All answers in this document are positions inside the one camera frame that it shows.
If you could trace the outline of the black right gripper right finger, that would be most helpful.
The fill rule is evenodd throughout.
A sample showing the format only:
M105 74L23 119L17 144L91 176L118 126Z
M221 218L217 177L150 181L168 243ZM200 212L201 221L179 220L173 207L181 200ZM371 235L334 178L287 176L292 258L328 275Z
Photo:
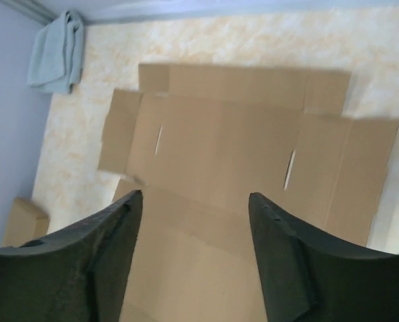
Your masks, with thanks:
M355 245L249 196L268 321L399 321L399 254Z

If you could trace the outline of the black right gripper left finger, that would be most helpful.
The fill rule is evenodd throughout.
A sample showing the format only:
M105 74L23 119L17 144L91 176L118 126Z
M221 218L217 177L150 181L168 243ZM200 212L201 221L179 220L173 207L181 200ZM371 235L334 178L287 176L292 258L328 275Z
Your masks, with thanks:
M0 321L118 321L143 195L19 247L0 248Z

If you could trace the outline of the brown cardboard box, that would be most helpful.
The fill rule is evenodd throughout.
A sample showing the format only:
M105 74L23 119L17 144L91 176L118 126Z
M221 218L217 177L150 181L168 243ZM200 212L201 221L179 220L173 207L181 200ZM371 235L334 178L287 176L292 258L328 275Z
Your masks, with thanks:
M99 169L143 191L124 317L268 321L249 222L261 193L367 247L399 128L342 114L350 74L140 64L115 89Z

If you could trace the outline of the small brown cardboard piece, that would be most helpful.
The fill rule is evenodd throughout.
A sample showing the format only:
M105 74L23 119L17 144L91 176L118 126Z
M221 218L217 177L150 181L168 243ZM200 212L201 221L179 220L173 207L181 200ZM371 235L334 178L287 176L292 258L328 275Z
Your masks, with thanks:
M46 212L29 199L14 198L5 226L2 247L19 247L45 236L50 219Z

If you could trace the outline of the light blue folded cloth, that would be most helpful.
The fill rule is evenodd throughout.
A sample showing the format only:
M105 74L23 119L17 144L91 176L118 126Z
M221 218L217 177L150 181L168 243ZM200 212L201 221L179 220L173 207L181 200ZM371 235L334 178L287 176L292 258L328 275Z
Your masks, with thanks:
M64 11L35 37L27 85L43 93L69 95L81 81L84 23L74 10Z

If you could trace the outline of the grey aluminium frame post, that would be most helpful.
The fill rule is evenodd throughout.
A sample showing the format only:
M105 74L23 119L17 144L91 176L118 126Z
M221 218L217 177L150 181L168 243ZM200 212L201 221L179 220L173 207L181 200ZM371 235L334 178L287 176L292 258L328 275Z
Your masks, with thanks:
M41 24L52 23L58 17L54 12L37 1L27 1L26 5L28 6L31 18Z

